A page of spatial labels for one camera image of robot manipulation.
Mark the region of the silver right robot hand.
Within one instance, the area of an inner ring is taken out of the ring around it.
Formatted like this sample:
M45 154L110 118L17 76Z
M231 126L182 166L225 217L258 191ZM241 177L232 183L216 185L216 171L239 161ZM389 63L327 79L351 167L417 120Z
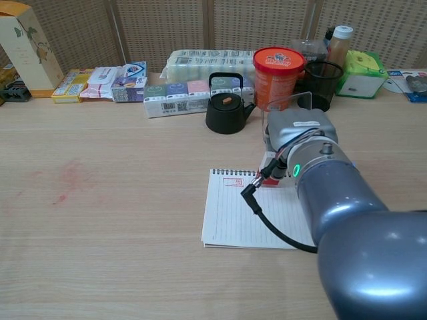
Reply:
M285 109L270 111L266 117L264 143L267 151L278 151L283 145L310 129L320 129L327 138L338 143L336 128L320 109Z

